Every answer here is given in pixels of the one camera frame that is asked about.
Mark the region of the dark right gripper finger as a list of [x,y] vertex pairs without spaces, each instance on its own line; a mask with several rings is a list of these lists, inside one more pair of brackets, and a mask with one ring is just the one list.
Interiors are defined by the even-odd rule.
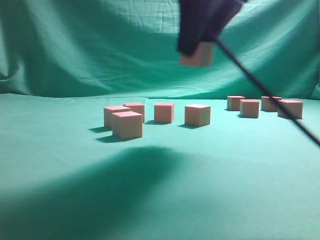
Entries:
[[215,42],[231,19],[244,5],[243,0],[216,0],[210,9],[204,30],[204,41]]
[[179,1],[179,34],[177,50],[186,56],[195,53],[201,42],[212,42],[209,26],[210,0]]

